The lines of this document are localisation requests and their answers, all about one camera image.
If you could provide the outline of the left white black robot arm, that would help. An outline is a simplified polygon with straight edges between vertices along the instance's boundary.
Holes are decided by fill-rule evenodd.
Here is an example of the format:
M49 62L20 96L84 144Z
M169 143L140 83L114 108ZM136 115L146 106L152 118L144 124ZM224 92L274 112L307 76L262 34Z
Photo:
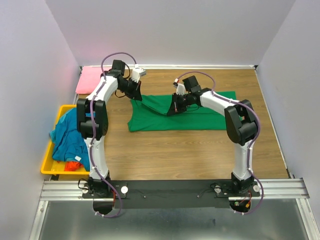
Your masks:
M133 59L130 77L125 77L127 64L122 60L114 60L109 70L104 70L103 62L100 67L100 80L93 92L86 98L77 100L76 127L88 152L88 191L101 198L107 197L110 192L118 197L118 191L109 180L105 157L104 141L109 128L107 103L116 91L123 92L130 99L141 101L141 77L146 71L139 67L136 59Z

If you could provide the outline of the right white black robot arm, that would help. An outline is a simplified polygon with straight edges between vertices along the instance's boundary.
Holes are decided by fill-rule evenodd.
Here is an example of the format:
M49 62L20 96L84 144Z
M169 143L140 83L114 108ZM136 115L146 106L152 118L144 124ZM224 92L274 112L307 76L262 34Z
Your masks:
M230 191L241 196L254 183L252 158L253 147L260 134L260 122L249 100L236 100L222 96L210 88L202 88L194 75L173 82L168 116L181 114L187 107L197 105L211 109L225 119L226 132L235 147L235 165L231 173Z

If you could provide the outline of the green polo t-shirt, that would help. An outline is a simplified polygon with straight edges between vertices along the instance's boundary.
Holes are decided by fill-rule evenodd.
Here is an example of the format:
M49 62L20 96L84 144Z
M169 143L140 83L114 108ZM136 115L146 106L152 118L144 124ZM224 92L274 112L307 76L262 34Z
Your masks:
M193 104L186 112L168 116L172 96L143 95L142 101L131 100L130 132L226 130L225 117L206 107Z

